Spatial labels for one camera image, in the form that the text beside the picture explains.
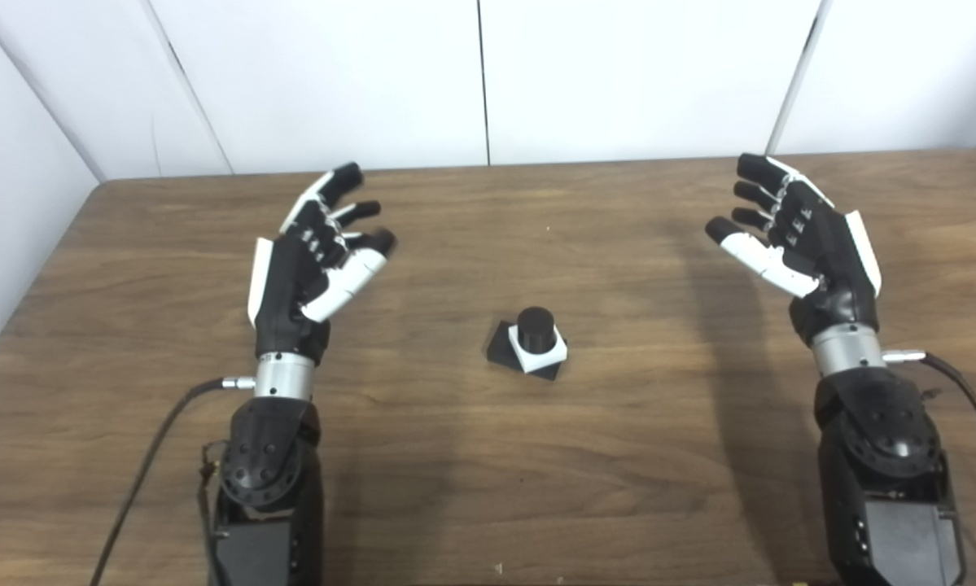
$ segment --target black finger segment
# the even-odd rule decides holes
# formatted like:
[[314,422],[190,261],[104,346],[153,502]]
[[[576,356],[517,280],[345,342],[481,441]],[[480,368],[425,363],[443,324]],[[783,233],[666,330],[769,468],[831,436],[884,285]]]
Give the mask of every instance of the black finger segment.
[[766,156],[746,152],[737,158],[737,176],[759,183],[770,193],[777,193],[781,189],[786,174],[784,169],[770,163]]
[[371,248],[383,256],[390,256],[397,247],[397,237],[390,230],[376,229],[372,234],[361,234],[356,238],[348,238],[351,250]]
[[357,163],[346,163],[332,169],[332,178],[321,188],[321,197],[329,208],[333,208],[344,195],[357,189],[364,181],[365,175],[361,174],[361,167]]
[[755,183],[749,183],[748,181],[733,183],[733,195],[751,201],[768,212],[777,204],[777,198],[764,192],[763,188],[760,188]]
[[370,218],[370,216],[378,215],[382,210],[383,205],[380,205],[378,201],[361,201],[361,203],[355,203],[354,207],[350,208],[350,210],[336,216],[335,221],[338,221],[339,225],[346,227],[361,218]]
[[708,238],[714,240],[716,244],[722,244],[726,238],[743,233],[743,231],[737,224],[722,216],[715,216],[715,218],[708,220],[707,224],[704,224],[704,234],[708,234]]
[[745,226],[751,226],[753,229],[758,229],[762,231],[769,230],[770,218],[767,218],[759,211],[749,210],[749,208],[734,208],[730,212],[730,216],[733,218],[734,222],[738,224],[744,224]]

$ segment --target white finger segment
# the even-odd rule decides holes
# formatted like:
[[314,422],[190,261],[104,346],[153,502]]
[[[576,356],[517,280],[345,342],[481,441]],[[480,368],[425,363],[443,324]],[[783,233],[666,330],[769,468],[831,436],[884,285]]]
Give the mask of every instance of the white finger segment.
[[301,308],[303,315],[316,322],[328,319],[338,312],[339,308],[349,303],[350,299],[368,281],[371,281],[386,263],[387,257],[376,250],[371,248],[354,250],[350,256],[347,256],[343,266],[325,271],[328,277],[328,289],[316,300],[303,305]]
[[745,231],[723,238],[719,246],[761,278],[796,297],[805,297],[820,285],[820,279],[785,265],[784,248],[764,246]]

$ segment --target small object on table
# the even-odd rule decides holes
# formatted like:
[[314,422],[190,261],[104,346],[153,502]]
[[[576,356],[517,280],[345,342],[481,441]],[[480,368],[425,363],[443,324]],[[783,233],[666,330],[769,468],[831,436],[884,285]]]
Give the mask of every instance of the small object on table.
[[488,362],[555,381],[567,341],[547,308],[525,308],[517,323],[500,321],[488,343]]

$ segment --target black square base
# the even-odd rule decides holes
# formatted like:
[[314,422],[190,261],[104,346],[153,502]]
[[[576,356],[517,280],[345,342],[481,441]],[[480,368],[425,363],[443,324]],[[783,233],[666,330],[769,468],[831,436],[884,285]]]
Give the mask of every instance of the black square base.
[[559,372],[559,365],[562,362],[551,364],[539,370],[524,372],[524,369],[520,366],[520,359],[517,358],[517,352],[514,352],[513,346],[510,345],[511,326],[516,326],[516,324],[508,321],[498,322],[495,335],[491,337],[491,342],[488,342],[488,362],[500,364],[506,368],[510,368],[510,370],[516,370],[521,374],[531,374],[538,378],[544,378],[546,381],[555,381],[556,374]]

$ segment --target cable connector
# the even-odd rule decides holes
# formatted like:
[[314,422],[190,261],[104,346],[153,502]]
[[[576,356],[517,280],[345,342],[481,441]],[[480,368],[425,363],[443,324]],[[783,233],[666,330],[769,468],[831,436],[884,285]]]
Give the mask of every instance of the cable connector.
[[256,376],[224,376],[223,388],[240,391],[256,389]]
[[926,350],[886,350],[882,359],[886,364],[903,364],[905,362],[921,362],[926,359]]

